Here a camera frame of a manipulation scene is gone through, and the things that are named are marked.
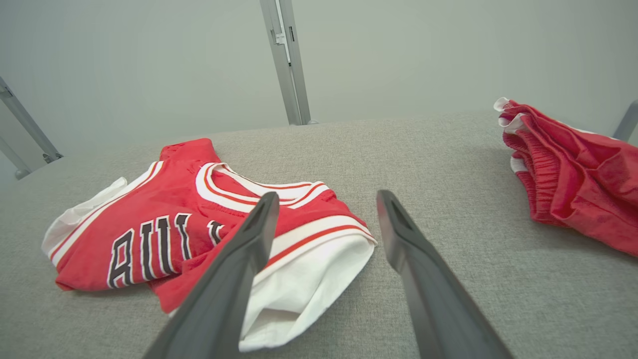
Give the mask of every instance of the jersey lettering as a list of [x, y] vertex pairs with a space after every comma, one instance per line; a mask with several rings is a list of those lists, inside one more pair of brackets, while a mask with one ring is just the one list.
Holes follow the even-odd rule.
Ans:
[[218, 245], [221, 242], [221, 238], [219, 237], [219, 230], [224, 228], [224, 225], [216, 222], [214, 220], [211, 220], [210, 222], [208, 222], [208, 235], [211, 237], [211, 241], [212, 244]]
[[[179, 250], [181, 250], [184, 260], [193, 257], [188, 236], [188, 219], [190, 216], [192, 216], [191, 213], [178, 213], [173, 222], [180, 236]], [[135, 273], [139, 273], [137, 268], [141, 268], [142, 278], [147, 282], [177, 273], [171, 256], [172, 252], [177, 249], [171, 247], [170, 223], [170, 216], [160, 216], [154, 220], [141, 223], [138, 236], [140, 253], [135, 258], [133, 257], [132, 248], [133, 246], [138, 246], [138, 244], [133, 228], [113, 242], [107, 279], [107, 284], [110, 288], [130, 286], [135, 280], [140, 280], [139, 277], [136, 277], [137, 279], [133, 278], [133, 268], [135, 268]], [[211, 220], [207, 227], [209, 228], [208, 232], [212, 244], [216, 246], [221, 242], [219, 231], [224, 228], [224, 225]], [[158, 259], [155, 260], [155, 269], [153, 269], [154, 253], [158, 256]]]
[[176, 273], [170, 257], [170, 225], [168, 224], [168, 216], [156, 219], [155, 231], [158, 233], [160, 268], [165, 275]]
[[113, 251], [111, 254], [111, 265], [108, 269], [108, 286], [111, 288], [120, 288], [130, 286], [132, 283], [132, 255], [131, 242], [133, 241], [134, 230], [131, 228], [120, 238], [113, 242]]
[[142, 263], [142, 276], [146, 281], [157, 278], [155, 277], [155, 273], [153, 273], [153, 266], [151, 264], [153, 259], [152, 233], [152, 220], [140, 225], [140, 239], [142, 240], [140, 244], [142, 246], [142, 250], [140, 251], [140, 263]]
[[184, 260], [191, 259], [191, 248], [188, 241], [188, 232], [186, 232], [186, 226], [188, 225], [188, 218], [190, 213], [178, 213], [175, 216], [175, 227], [179, 230], [179, 235], [182, 237], [182, 257]]

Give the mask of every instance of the red stripe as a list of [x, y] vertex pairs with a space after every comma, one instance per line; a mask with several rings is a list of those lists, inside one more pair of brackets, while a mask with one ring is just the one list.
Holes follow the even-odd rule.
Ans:
[[[127, 195], [127, 194], [131, 193], [132, 191], [134, 191], [134, 190], [138, 189], [141, 185], [143, 185], [143, 184], [144, 184], [144, 183], [145, 183], [145, 182], [146, 182], [146, 181], [147, 181], [147, 180], [148, 180], [148, 179], [149, 179], [149, 178], [153, 175], [153, 172], [155, 172], [155, 167], [157, 167], [157, 165], [158, 165], [158, 162], [155, 162], [155, 164], [154, 164], [154, 165], [153, 165], [153, 167], [151, 168], [151, 173], [149, 173], [148, 177], [146, 177], [146, 179], [144, 179], [142, 182], [140, 182], [140, 184], [139, 184], [139, 185], [135, 186], [135, 188], [134, 188], [134, 189], [132, 189], [132, 190], [131, 190], [130, 192], [128, 192], [128, 193], [125, 193], [125, 194], [123, 194], [123, 195], [119, 196], [118, 198], [112, 199], [111, 201], [109, 201], [109, 202], [107, 202], [107, 203], [105, 203], [105, 204], [102, 204], [102, 205], [101, 205], [101, 206], [100, 206], [97, 210], [94, 210], [94, 211], [93, 211], [93, 213], [95, 213], [95, 212], [99, 211], [100, 209], [104, 208], [105, 206], [108, 206], [109, 204], [111, 204], [111, 203], [113, 203], [113, 202], [117, 201], [118, 199], [120, 199], [120, 198], [124, 197], [125, 195]], [[91, 215], [89, 215], [88, 217], [86, 217], [83, 221], [81, 221], [81, 223], [80, 223], [78, 226], [76, 226], [76, 228], [74, 228], [74, 229], [71, 231], [71, 233], [70, 233], [70, 234], [69, 234], [69, 235], [68, 235], [68, 236], [67, 236], [67, 237], [66, 237], [66, 238], [62, 241], [62, 243], [60, 243], [60, 245], [59, 245], [59, 246], [57, 246], [56, 250], [54, 250], [54, 251], [53, 251], [53, 253], [51, 253], [51, 257], [50, 257], [50, 259], [51, 259], [51, 260], [53, 260], [53, 257], [55, 257], [55, 256], [56, 256], [56, 253], [60, 250], [60, 248], [62, 248], [62, 247], [64, 246], [64, 244], [66, 243], [66, 241], [67, 241], [67, 240], [68, 240], [71, 236], [73, 236], [73, 233], [75, 233], [75, 231], [77, 231], [80, 227], [82, 227], [82, 225], [84, 224], [84, 222], [86, 222], [87, 220], [89, 220], [89, 218], [91, 218], [91, 217], [93, 216], [93, 213], [92, 213]]]
[[221, 166], [224, 167], [228, 172], [232, 172], [232, 173], [238, 175], [239, 177], [245, 179], [246, 181], [252, 182], [252, 183], [254, 183], [254, 184], [258, 185], [258, 186], [264, 187], [264, 188], [271, 188], [273, 190], [289, 190], [289, 189], [292, 189], [292, 188], [300, 188], [300, 187], [310, 186], [312, 184], [312, 183], [304, 183], [302, 185], [287, 186], [287, 187], [267, 186], [267, 185], [263, 185], [261, 183], [257, 183], [255, 181], [253, 181], [252, 179], [248, 179], [248, 178], [242, 176], [241, 174], [234, 172], [230, 168], [226, 167], [226, 165], [221, 165]]
[[304, 197], [301, 197], [300, 199], [297, 199], [295, 202], [289, 203], [289, 204], [286, 204], [286, 205], [287, 206], [292, 206], [293, 204], [297, 204], [297, 203], [303, 201], [306, 197], [308, 197], [311, 193], [313, 193], [313, 191], [316, 190], [317, 187], [319, 187], [321, 185], [323, 185], [323, 183], [317, 183], [313, 188], [310, 188], [310, 190], [308, 191], [308, 193], [306, 193], [306, 195]]
[[297, 243], [291, 245], [290, 247], [286, 248], [284, 251], [280, 252], [278, 255], [272, 257], [270, 259], [270, 261], [268, 261], [268, 263], [266, 264], [266, 267], [264, 267], [264, 269], [268, 268], [270, 265], [276, 263], [277, 261], [279, 261], [281, 258], [284, 258], [285, 256], [287, 256], [288, 254], [290, 254], [291, 252], [293, 252], [294, 250], [298, 249], [299, 247], [312, 242], [313, 240], [325, 236], [326, 234], [330, 234], [330, 233], [334, 233], [334, 232], [338, 232], [338, 231], [343, 231], [344, 229], [358, 229], [361, 231], [360, 227], [357, 227], [356, 225], [340, 225], [339, 227], [334, 227], [334, 228], [328, 228], [324, 231], [321, 231], [319, 233], [315, 233], [310, 237], [306, 237], [301, 241], [298, 241]]
[[229, 195], [223, 194], [223, 193], [219, 193], [217, 191], [215, 191], [214, 189], [212, 189], [211, 184], [209, 183], [212, 182], [212, 177], [210, 175], [210, 170], [215, 167], [215, 165], [212, 165], [210, 167], [208, 167], [208, 169], [206, 170], [206, 177], [204, 178], [204, 183], [206, 183], [206, 188], [208, 188], [209, 191], [211, 191], [212, 193], [216, 194], [216, 195], [220, 195], [221, 197], [227, 198], [231, 201], [235, 201], [235, 202], [239, 202], [239, 203], [243, 203], [243, 204], [250, 204], [252, 206], [256, 205], [257, 202], [259, 201], [259, 199], [255, 199], [254, 202], [250, 202], [250, 201], [245, 201], [243, 199], [239, 199], [239, 198], [235, 198], [235, 197], [230, 197]]

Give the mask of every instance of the red jersey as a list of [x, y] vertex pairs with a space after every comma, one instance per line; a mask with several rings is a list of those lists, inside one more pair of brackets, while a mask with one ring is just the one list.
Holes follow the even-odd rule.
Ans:
[[[284, 320], [268, 319], [280, 333], [266, 340], [261, 333], [243, 350], [281, 345], [343, 292], [376, 244], [365, 222], [322, 182], [257, 183], [223, 163], [209, 139], [175, 144], [135, 181], [121, 178], [65, 212], [47, 231], [42, 249], [56, 266], [62, 289], [99, 291], [149, 282], [162, 309], [171, 312], [270, 191], [280, 198], [279, 219], [271, 259], [253, 281], [243, 341], [266, 309], [297, 312], [303, 323], [291, 331], [282, 327]], [[326, 280], [333, 283], [322, 284]], [[329, 290], [316, 293], [321, 287]], [[322, 305], [308, 308], [317, 301]]]

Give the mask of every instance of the jersey neckline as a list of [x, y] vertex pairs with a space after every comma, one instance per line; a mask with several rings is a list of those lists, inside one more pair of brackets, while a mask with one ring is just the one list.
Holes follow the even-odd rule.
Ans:
[[[217, 187], [212, 179], [214, 171], [232, 178], [247, 191], [255, 194], [256, 197], [236, 194]], [[250, 212], [261, 196], [267, 192], [277, 192], [280, 198], [279, 205], [294, 209], [309, 203], [319, 194], [329, 189], [323, 182], [298, 182], [283, 185], [255, 182], [236, 173], [225, 162], [209, 162], [203, 165], [195, 181], [197, 192], [204, 199], [245, 213]]]

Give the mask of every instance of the metal bracket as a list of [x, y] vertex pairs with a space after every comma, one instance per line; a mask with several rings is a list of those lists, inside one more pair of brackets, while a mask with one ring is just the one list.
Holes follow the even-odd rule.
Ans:
[[9, 88], [4, 88], [4, 91], [0, 92], [0, 98], [9, 98], [13, 97], [13, 93], [9, 90]]
[[271, 36], [273, 44], [275, 45], [286, 45], [286, 34], [280, 33], [276, 34], [274, 29], [271, 29]]

